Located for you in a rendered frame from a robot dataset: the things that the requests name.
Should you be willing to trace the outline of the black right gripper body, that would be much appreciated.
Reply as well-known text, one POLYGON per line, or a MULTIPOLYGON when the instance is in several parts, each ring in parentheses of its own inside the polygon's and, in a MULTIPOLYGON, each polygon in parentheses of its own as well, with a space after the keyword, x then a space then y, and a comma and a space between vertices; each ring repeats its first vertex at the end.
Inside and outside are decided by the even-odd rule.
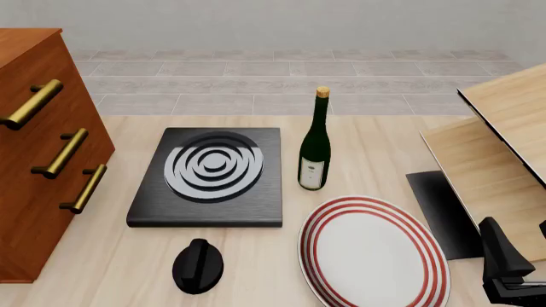
POLYGON ((491 304, 546 306, 546 282, 505 282, 492 279, 483 284, 491 304))

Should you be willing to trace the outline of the red-brown wooden cabinet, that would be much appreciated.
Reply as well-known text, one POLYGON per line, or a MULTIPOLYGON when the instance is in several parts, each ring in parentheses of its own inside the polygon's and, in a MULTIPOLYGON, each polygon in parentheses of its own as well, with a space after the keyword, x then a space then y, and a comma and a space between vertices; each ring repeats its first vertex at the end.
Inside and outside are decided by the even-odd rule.
POLYGON ((73 62, 59 28, 0 28, 0 117, 7 118, 34 93, 33 85, 62 82, 63 89, 20 130, 0 125, 0 283, 32 283, 73 217, 59 204, 73 202, 115 147, 73 62), (56 179, 32 174, 67 140, 89 135, 56 179))

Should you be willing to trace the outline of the pale wooden rack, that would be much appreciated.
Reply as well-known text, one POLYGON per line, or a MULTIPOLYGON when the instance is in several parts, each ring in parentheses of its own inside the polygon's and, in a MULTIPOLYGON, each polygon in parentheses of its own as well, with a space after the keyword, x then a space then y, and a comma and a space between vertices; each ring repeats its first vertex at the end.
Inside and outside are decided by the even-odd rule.
POLYGON ((546 261, 546 63, 458 91, 475 116, 421 137, 473 224, 546 261))

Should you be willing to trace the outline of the white plate with red rings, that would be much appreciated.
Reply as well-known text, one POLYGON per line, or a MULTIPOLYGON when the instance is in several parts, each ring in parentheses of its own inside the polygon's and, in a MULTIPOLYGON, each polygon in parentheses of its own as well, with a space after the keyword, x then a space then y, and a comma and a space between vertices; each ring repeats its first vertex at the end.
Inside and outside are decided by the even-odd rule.
POLYGON ((449 265, 418 219, 381 199, 317 206, 298 239, 302 274, 324 307, 446 307, 449 265))

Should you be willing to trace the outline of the dark green wine bottle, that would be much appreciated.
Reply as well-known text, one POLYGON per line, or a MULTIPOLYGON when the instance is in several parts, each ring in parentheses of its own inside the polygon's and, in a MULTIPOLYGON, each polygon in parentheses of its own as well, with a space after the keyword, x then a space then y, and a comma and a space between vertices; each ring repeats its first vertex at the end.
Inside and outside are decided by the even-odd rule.
POLYGON ((298 182, 302 188, 317 191, 328 177, 331 145, 326 129, 330 89, 319 86, 316 91, 311 127, 299 150, 298 182))

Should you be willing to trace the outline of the flat black stove plate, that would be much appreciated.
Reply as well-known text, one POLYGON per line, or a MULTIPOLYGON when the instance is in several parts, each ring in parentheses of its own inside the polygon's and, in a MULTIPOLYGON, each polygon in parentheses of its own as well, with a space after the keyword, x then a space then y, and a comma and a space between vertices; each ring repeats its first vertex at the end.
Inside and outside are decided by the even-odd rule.
POLYGON ((133 228, 280 228, 280 130, 166 128, 126 223, 133 228))

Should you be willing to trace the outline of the round black stove knob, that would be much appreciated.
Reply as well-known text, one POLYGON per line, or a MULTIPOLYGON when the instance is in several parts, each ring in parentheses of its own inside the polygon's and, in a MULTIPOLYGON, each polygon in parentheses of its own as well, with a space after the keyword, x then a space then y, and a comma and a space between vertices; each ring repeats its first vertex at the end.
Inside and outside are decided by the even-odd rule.
POLYGON ((176 257, 172 278, 184 293, 206 293, 220 281, 224 272, 221 252, 204 239, 193 239, 176 257))

